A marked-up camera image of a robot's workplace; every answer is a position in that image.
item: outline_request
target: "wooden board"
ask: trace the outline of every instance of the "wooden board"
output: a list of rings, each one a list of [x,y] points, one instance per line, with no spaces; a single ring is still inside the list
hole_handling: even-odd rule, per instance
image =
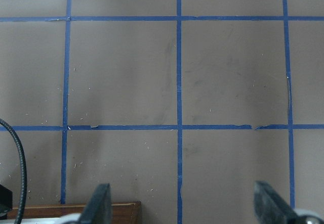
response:
[[[26,206],[24,218],[60,217],[71,213],[81,213],[84,204],[80,205],[39,205]],[[139,224],[141,202],[122,202],[112,205],[112,224]],[[15,219],[17,208],[8,213],[8,219]]]

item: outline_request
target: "black cord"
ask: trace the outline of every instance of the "black cord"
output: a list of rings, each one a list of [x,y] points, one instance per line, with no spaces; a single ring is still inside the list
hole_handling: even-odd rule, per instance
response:
[[[27,168],[26,168],[26,159],[24,154],[24,149],[22,147],[21,141],[17,136],[15,130],[6,123],[3,119],[0,119],[0,124],[9,131],[12,138],[14,139],[18,153],[19,153],[19,161],[20,161],[20,172],[21,172],[21,187],[20,187],[20,200],[18,205],[18,213],[16,216],[15,224],[20,224],[22,217],[24,215],[25,205],[26,205],[26,195],[27,195]]]

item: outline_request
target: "gray floor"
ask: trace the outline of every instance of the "gray floor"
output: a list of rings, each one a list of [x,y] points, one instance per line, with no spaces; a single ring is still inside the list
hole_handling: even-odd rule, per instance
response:
[[[324,0],[0,2],[0,117],[27,204],[110,182],[144,224],[251,224],[266,180],[324,216]]]

